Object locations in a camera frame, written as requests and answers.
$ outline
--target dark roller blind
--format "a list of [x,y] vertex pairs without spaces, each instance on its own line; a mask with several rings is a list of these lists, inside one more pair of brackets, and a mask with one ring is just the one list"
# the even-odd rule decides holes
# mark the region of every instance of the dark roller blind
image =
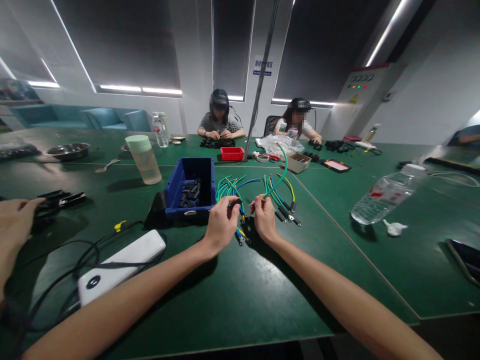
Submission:
[[54,0],[97,85],[180,90],[168,0]]
[[254,0],[213,0],[213,88],[244,96]]
[[0,1],[0,58],[19,80],[54,81],[3,0]]
[[296,0],[275,98],[333,103],[387,0]]

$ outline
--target white power bank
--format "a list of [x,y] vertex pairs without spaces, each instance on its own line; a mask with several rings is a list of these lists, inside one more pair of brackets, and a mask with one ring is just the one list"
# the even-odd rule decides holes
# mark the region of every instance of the white power bank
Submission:
[[[102,264],[107,263],[146,263],[163,252],[165,241],[157,230],[151,230],[124,247]],[[94,268],[78,279],[78,295],[81,306],[85,306],[118,284],[131,278],[139,271],[138,267],[116,269]]]

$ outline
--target mobile phone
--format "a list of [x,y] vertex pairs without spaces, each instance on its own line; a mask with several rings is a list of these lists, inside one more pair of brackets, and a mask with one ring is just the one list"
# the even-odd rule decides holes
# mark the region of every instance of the mobile phone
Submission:
[[480,250],[453,239],[446,244],[466,278],[480,287]]

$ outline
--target workbench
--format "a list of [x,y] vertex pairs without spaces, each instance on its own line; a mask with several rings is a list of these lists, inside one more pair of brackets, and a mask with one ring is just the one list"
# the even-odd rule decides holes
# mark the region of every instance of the workbench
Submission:
[[[26,129],[0,135],[0,144],[21,136],[45,152],[51,147],[85,142],[87,157],[59,162],[39,154],[0,163],[0,196],[35,198],[63,189],[85,192],[87,200],[62,210],[56,221],[30,239],[19,254],[7,284],[6,295],[28,311],[45,289],[75,265],[87,245],[61,247],[31,262],[58,245],[73,240],[96,241],[110,234],[121,221],[143,221],[154,196],[164,190],[179,157],[212,157],[215,180],[245,175],[245,180],[279,173],[279,163],[221,162],[219,149],[200,147],[198,135],[186,135],[180,145],[154,148],[163,180],[144,185],[128,152],[121,151],[125,137],[133,133],[93,129]],[[246,138],[236,139],[245,147]],[[310,145],[306,149],[315,152]],[[409,226],[398,238],[387,236],[381,223],[362,233],[350,222],[354,204],[381,176],[398,171],[397,161],[412,160],[431,146],[378,144],[383,154],[361,149],[338,154],[325,148],[320,158],[344,161],[352,169],[336,173],[316,163],[298,174],[288,173],[302,226],[277,221],[278,232],[313,257],[329,265],[378,299],[405,323],[419,319],[474,313],[480,309],[480,289],[461,273],[444,244],[454,238],[480,248],[479,189],[465,188],[432,178],[429,188],[418,190],[391,215],[390,221]],[[250,152],[258,150],[254,142]],[[114,158],[122,159],[106,172],[95,173]],[[443,170],[439,165],[432,168]],[[289,188],[279,192],[292,200]],[[264,192],[262,182],[242,187],[245,203]],[[167,238],[166,260],[199,241],[206,226],[178,223],[160,232]],[[103,261],[145,234],[141,225],[105,242]],[[105,354],[106,359],[160,357],[218,349],[327,337],[345,330],[305,283],[249,232],[252,244],[233,239],[214,260],[200,266],[175,286]],[[36,319],[38,327],[57,318],[76,298],[76,281],[67,278],[47,297]],[[29,333],[28,348],[41,333]],[[16,334],[0,327],[2,352],[15,343]]]

